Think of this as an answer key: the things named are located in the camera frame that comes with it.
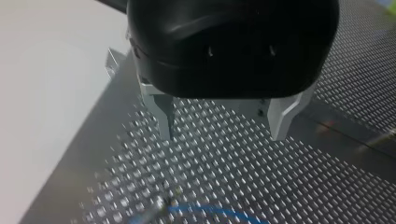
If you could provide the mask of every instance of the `small metal part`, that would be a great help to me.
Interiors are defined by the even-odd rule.
[[[105,68],[110,78],[113,78],[116,75],[120,67],[120,63],[123,62],[125,58],[126,56],[119,53],[118,51],[114,49],[108,49]]]
[[[143,81],[137,74],[143,103],[155,116],[158,122],[158,129],[163,140],[172,139],[172,124],[174,122],[173,97],[159,91],[151,83]]]
[[[291,122],[311,101],[317,82],[296,95],[271,99],[267,118],[274,140],[285,140]]]

